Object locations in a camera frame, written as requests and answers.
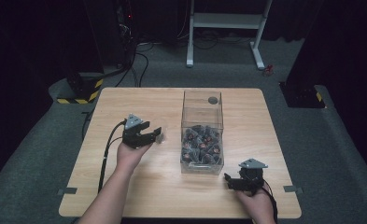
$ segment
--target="human hand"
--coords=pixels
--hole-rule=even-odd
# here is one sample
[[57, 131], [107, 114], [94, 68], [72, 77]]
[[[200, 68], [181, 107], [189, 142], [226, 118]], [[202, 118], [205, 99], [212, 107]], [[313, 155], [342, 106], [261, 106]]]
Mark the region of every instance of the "human hand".
[[245, 211], [257, 224], [275, 224], [273, 205], [264, 189], [259, 189], [253, 196], [247, 196], [240, 190], [237, 190], [235, 194]]
[[117, 151], [117, 166], [115, 173], [131, 175], [134, 172], [137, 164], [139, 164], [142, 156], [148, 151], [152, 144], [140, 147], [131, 148], [124, 143], [120, 143]]

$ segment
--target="black stand base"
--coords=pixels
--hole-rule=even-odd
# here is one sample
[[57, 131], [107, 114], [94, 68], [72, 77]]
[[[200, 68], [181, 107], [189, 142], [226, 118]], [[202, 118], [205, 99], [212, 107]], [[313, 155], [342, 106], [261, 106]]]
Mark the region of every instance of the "black stand base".
[[72, 83], [65, 82], [57, 97], [60, 104], [88, 104], [92, 103], [98, 95], [99, 89], [103, 83], [102, 79], [82, 80], [77, 87]]
[[296, 89], [288, 87], [285, 82], [280, 82], [279, 87], [285, 96], [288, 107], [326, 108], [322, 97], [314, 87], [303, 91], [297, 91]]

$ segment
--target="transparent plastic box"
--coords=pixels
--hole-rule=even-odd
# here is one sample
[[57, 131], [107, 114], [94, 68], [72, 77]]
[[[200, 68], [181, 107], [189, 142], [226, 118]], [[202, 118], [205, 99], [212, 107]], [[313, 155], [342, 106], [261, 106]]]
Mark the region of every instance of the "transparent plastic box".
[[181, 123], [182, 174], [218, 175], [224, 165], [221, 92], [185, 91]]

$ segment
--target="gray carpet floor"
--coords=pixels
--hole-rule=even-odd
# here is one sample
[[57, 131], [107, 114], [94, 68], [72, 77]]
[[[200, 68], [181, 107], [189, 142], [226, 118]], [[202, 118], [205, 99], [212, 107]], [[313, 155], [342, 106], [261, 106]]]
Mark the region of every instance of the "gray carpet floor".
[[[280, 223], [367, 223], [367, 166], [346, 132], [328, 90], [316, 86], [327, 108], [289, 108], [280, 81], [288, 77], [303, 41], [262, 41], [261, 56], [274, 66], [264, 77], [257, 70], [248, 42], [223, 39], [211, 49], [194, 49], [194, 66], [186, 67], [186, 48], [143, 45], [148, 57], [142, 87], [220, 87], [261, 89], [303, 214]], [[206, 48], [212, 42], [196, 41]], [[139, 76], [146, 60], [136, 56]], [[114, 87], [122, 75], [108, 77], [102, 88]], [[65, 80], [49, 87], [55, 99]], [[129, 72], [119, 87], [133, 87]], [[23, 139], [0, 174], [0, 223], [70, 223], [58, 209], [82, 142], [83, 112], [88, 105], [54, 103]], [[246, 220], [124, 219], [125, 223], [246, 223]]]

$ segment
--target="wooden tabletop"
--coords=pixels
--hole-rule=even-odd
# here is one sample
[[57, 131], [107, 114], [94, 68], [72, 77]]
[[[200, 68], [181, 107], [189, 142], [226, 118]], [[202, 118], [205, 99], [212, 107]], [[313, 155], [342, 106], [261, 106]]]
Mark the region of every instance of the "wooden tabletop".
[[[223, 107], [224, 167], [220, 175], [181, 174], [181, 117], [184, 90], [220, 91]], [[94, 110], [68, 188], [60, 206], [64, 217], [80, 217], [97, 194], [107, 139], [113, 128], [133, 113], [144, 121], [163, 119], [166, 141], [153, 144], [134, 171], [125, 217], [246, 218], [227, 188], [224, 173], [239, 178], [239, 163], [254, 158], [268, 165], [264, 179], [278, 204], [279, 218], [297, 218], [301, 208], [278, 143], [262, 92], [258, 89], [105, 88]], [[122, 135], [118, 128], [113, 138]], [[116, 166], [117, 140], [107, 159], [105, 182]]]

